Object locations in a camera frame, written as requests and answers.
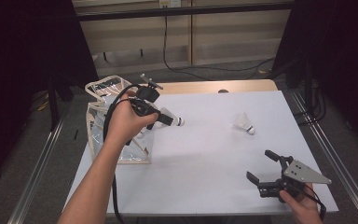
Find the gray floor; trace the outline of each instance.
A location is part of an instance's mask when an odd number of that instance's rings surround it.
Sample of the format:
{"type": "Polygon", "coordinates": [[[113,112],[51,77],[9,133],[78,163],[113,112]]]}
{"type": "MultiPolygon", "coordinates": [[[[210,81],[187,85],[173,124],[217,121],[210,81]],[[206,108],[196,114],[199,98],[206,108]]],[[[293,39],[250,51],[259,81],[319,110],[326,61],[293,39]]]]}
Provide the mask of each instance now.
{"type": "MultiPolygon", "coordinates": [[[[250,67],[258,63],[259,61],[220,63],[213,66],[238,69],[250,67]]],[[[266,63],[260,66],[259,69],[268,71],[271,65],[272,63],[266,63]]],[[[255,70],[227,72],[192,68],[186,71],[213,80],[246,79],[253,75],[255,75],[253,78],[263,78],[265,76],[265,74],[255,73],[255,70]]],[[[198,77],[185,73],[174,73],[167,69],[148,71],[146,75],[152,77],[156,82],[200,81],[198,77]]],[[[121,76],[133,83],[141,82],[138,78],[139,72],[123,74],[121,76]]],[[[292,97],[292,90],[287,90],[283,77],[278,78],[276,83],[279,89],[283,91],[293,112],[296,113],[298,108],[292,97]]],[[[70,106],[69,114],[64,120],[60,136],[49,157],[48,165],[39,183],[39,188],[34,195],[33,202],[29,206],[23,223],[54,223],[63,208],[66,195],[71,187],[80,157],[87,142],[85,114],[87,102],[92,101],[92,98],[82,90],[74,89],[74,92],[75,99],[72,103],[64,103],[59,100],[61,112],[64,108],[70,106]]],[[[348,171],[358,183],[358,133],[350,131],[346,127],[345,118],[328,98],[326,99],[326,105],[327,113],[325,118],[320,121],[320,125],[337,150],[339,157],[348,168],[348,171]]],[[[48,108],[40,112],[33,112],[28,119],[26,128],[22,132],[21,138],[2,167],[2,177],[0,178],[0,223],[7,223],[10,218],[46,143],[49,135],[48,129],[48,108]]],[[[327,214],[324,223],[358,223],[357,208],[335,174],[330,162],[326,159],[310,128],[305,125],[300,126],[300,130],[304,134],[321,169],[328,174],[334,183],[329,188],[340,211],[335,214],[327,214]]],[[[272,223],[295,223],[290,215],[273,216],[270,220],[272,223]]],[[[138,221],[139,223],[171,223],[167,219],[154,219],[153,221],[142,219],[138,221]]],[[[113,218],[108,218],[106,222],[116,223],[113,218]]],[[[127,223],[135,222],[136,218],[127,218],[127,223]]],[[[217,222],[216,219],[207,219],[207,223],[217,222]]]]}

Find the table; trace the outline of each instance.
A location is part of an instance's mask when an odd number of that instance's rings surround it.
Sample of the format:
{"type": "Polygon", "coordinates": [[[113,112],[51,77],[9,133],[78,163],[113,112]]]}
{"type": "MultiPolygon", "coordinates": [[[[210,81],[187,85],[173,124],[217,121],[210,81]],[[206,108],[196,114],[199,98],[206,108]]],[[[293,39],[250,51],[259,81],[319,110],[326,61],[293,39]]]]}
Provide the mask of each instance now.
{"type": "MultiPolygon", "coordinates": [[[[271,80],[161,86],[164,90],[160,93],[165,95],[156,105],[168,105],[169,109],[186,114],[187,124],[177,129],[155,130],[151,164],[117,167],[118,206],[123,215],[238,216],[291,212],[275,198],[261,199],[256,186],[245,178],[247,170],[259,174],[264,178],[261,181],[280,177],[281,167],[264,156],[265,149],[294,156],[319,171],[282,93],[271,80]],[[230,93],[210,94],[220,90],[230,93]],[[244,108],[254,119],[255,136],[232,129],[234,115],[244,108]]],[[[86,147],[68,199],[90,165],[90,150],[86,147]]],[[[316,185],[315,190],[328,212],[338,210],[326,185],[316,185]]],[[[111,204],[108,216],[113,215],[111,204]]]]}

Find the badminton shuttlecock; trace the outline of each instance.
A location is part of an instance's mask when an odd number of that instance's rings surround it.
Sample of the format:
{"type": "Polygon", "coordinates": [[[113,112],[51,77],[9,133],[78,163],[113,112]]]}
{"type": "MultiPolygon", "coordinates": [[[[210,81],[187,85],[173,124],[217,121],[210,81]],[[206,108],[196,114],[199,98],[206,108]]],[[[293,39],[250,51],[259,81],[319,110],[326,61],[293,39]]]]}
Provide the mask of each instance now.
{"type": "Polygon", "coordinates": [[[162,114],[165,114],[171,118],[173,118],[172,124],[170,126],[183,126],[185,125],[185,120],[179,117],[176,117],[171,111],[169,111],[167,108],[162,107],[159,110],[162,114]]]}
{"type": "Polygon", "coordinates": [[[251,121],[246,116],[246,113],[241,113],[234,122],[234,125],[244,129],[249,134],[255,134],[255,128],[252,125],[251,121]]]}

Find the person's hand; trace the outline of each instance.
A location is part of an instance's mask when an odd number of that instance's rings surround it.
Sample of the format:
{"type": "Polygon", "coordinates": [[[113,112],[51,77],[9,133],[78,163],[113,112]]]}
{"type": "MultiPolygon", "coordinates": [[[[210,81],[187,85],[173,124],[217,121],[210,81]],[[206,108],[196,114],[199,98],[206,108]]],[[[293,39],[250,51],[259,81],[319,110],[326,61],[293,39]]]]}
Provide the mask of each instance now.
{"type": "Polygon", "coordinates": [[[156,122],[158,114],[139,117],[132,110],[131,103],[127,99],[134,95],[133,91],[127,91],[121,97],[121,103],[117,105],[109,122],[109,129],[105,141],[116,139],[123,145],[138,134],[143,127],[156,122]]]}
{"type": "MultiPolygon", "coordinates": [[[[311,190],[312,184],[307,184],[307,186],[309,186],[310,189],[305,187],[304,191],[309,195],[314,196],[311,190]]],[[[319,218],[318,206],[315,201],[302,194],[299,194],[297,198],[294,199],[286,190],[281,190],[279,194],[281,198],[292,208],[297,223],[322,223],[319,218]]]]}

